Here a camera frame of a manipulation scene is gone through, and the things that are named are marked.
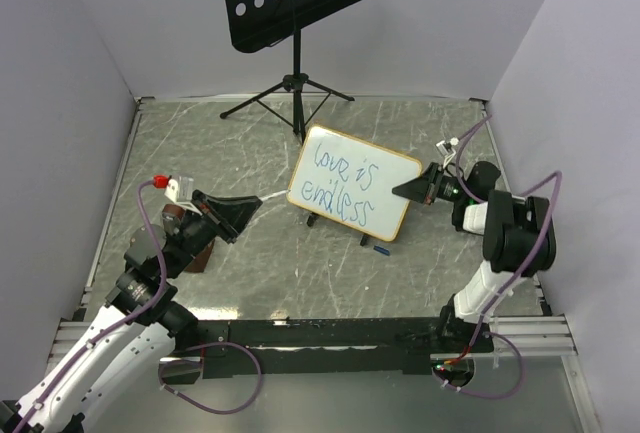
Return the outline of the white marker pen body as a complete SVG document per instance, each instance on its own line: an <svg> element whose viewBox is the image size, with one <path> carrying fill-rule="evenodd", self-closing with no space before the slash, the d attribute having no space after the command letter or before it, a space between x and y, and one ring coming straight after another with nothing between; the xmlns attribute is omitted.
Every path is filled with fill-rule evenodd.
<svg viewBox="0 0 640 433"><path fill-rule="evenodd" d="M287 190L281 190L281 191L278 191L278 192L274 192L274 193L270 193L270 194L261 196L259 199L262 202L265 202L265 201L268 201L268 200L271 200L271 199L275 199L275 198L279 198L279 197L285 196L287 193L288 193Z"/></svg>

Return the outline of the blue marker cap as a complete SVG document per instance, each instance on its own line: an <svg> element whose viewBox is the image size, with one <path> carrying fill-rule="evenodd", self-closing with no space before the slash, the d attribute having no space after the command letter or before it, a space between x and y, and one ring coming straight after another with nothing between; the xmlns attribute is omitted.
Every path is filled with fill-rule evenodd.
<svg viewBox="0 0 640 433"><path fill-rule="evenodd" d="M382 246L379 246L379 245L375 245L375 246L374 246L374 250L375 250L376 252L380 253L380 254L385 255L385 256L390 256L390 254L391 254L391 253L390 253L390 251L389 251L388 249L386 249L386 248L384 248L384 247L382 247Z"/></svg>

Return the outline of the orange framed whiteboard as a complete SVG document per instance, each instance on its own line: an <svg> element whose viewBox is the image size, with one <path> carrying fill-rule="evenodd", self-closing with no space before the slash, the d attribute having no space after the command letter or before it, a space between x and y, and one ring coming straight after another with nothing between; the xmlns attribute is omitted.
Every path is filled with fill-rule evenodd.
<svg viewBox="0 0 640 433"><path fill-rule="evenodd" d="M286 197L311 213L392 242L409 206L392 189L422 171L418 159L315 125L307 132Z"/></svg>

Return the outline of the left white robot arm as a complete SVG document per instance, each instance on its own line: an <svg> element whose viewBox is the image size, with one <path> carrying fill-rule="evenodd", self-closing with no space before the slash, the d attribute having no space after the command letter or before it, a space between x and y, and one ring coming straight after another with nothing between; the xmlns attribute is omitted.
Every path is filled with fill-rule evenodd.
<svg viewBox="0 0 640 433"><path fill-rule="evenodd" d="M2 402L2 431L85 432L138 368L172 353L203 349L199 321L175 301L177 289L169 281L215 239L234 243L262 202L199 190L190 198L170 199L186 209L177 226L166 233L139 210L148 240L126 251L124 272L63 359L20 399Z"/></svg>

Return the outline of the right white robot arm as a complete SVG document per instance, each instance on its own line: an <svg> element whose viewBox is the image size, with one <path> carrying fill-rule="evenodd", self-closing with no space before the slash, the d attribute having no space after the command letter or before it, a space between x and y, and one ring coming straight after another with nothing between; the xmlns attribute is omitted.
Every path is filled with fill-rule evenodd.
<svg viewBox="0 0 640 433"><path fill-rule="evenodd" d="M392 188L394 195L416 203L450 202L456 231L482 239L480 266L440 312L436 337L448 351L475 338L478 323L486 324L515 287L550 269L556 258L553 223L546 219L551 202L498 190L500 176L499 168L487 161L477 162L462 178L432 163L417 178Z"/></svg>

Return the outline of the brown eraser holder block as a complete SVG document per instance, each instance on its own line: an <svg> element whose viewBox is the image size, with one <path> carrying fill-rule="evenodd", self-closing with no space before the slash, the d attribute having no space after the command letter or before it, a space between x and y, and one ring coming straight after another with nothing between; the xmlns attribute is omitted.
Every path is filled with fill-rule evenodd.
<svg viewBox="0 0 640 433"><path fill-rule="evenodd" d="M162 227L166 237L178 235L194 218L194 213L175 204L167 203L161 211ZM186 266L185 272L204 273L213 253L214 243L214 240L204 243L200 239L188 238L186 245L189 247L192 259Z"/></svg>

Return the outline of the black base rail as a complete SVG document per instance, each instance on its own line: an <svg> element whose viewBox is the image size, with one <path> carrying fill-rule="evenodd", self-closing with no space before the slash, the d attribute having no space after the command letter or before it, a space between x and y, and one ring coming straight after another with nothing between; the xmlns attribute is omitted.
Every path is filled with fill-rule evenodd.
<svg viewBox="0 0 640 433"><path fill-rule="evenodd" d="M252 375L401 372L429 375L458 356L476 326L438 317L207 320L170 355L201 360L205 379Z"/></svg>

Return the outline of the right aluminium frame rail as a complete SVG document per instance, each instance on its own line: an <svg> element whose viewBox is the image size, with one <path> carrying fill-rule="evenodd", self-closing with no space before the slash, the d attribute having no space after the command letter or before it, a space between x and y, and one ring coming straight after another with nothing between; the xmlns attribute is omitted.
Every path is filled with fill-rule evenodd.
<svg viewBox="0 0 640 433"><path fill-rule="evenodd" d="M546 219L552 222L561 181L562 173L554 171L523 194L511 194L520 198L537 196L548 199L551 202L551 207ZM577 347L565 317L507 318L499 317L494 312L486 324L489 325L489 331L485 333L485 336L497 338L504 342L512 349L516 359L519 361L524 357L541 357L545 355L559 357L567 377L581 430L583 432L600 432L602 430L587 386L586 377L578 359ZM475 344L482 325L483 323L476 325L474 332L477 336L471 338L468 343L469 346Z"/></svg>

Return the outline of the aluminium frame rail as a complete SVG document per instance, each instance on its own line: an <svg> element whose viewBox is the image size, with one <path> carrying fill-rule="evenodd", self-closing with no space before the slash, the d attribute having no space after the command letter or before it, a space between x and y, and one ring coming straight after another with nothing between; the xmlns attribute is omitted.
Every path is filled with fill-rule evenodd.
<svg viewBox="0 0 640 433"><path fill-rule="evenodd" d="M16 397L43 377L58 324L79 306L95 271L136 110L131 94L114 107L87 102L79 117L59 120L32 147L29 323L19 348L26 371Z"/></svg>
<svg viewBox="0 0 640 433"><path fill-rule="evenodd" d="M554 171L523 194L511 194L520 198L537 196L548 199L551 202L551 207L546 219L552 222L561 181L562 173ZM485 333L485 336L497 338L504 342L512 349L516 359L519 361L524 357L541 357L545 355L559 357L567 377L581 430L583 432L600 432L602 430L587 386L586 377L578 359L577 347L565 317L507 318L499 317L494 312L486 324L489 325L489 331ZM469 346L475 344L482 325L483 323L476 325L474 332L477 336L471 338L468 343Z"/></svg>

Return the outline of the left aluminium frame rail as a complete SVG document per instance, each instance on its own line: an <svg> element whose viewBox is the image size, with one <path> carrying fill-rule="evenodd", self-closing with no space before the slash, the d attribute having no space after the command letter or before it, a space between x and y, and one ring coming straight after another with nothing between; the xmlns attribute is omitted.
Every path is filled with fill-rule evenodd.
<svg viewBox="0 0 640 433"><path fill-rule="evenodd" d="M95 271L136 110L131 94L114 107L87 102L79 117L59 120L32 147L29 323L19 348L26 371L16 397L43 377L58 324L79 306Z"/></svg>

